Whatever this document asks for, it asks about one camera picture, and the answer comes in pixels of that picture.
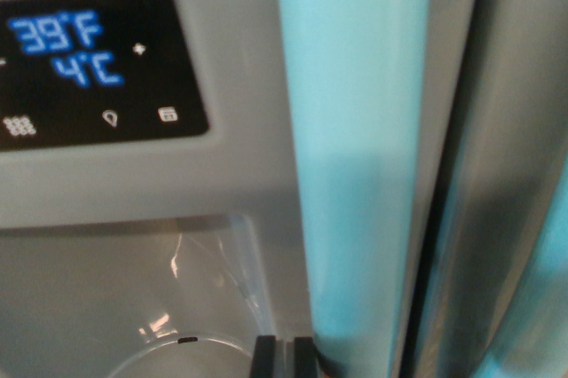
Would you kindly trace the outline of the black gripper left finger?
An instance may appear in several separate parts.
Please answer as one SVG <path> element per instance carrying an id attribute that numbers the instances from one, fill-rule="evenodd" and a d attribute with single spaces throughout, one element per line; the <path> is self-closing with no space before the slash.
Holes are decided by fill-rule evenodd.
<path id="1" fill-rule="evenodd" d="M 276 342 L 274 335 L 259 335 L 256 338 L 249 378 L 273 378 Z"/>

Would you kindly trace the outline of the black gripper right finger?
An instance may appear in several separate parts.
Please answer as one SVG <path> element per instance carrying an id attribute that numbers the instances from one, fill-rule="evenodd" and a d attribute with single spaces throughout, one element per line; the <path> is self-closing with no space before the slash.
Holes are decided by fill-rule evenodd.
<path id="1" fill-rule="evenodd" d="M 294 377 L 318 378 L 318 360 L 311 337 L 294 339 Z"/>

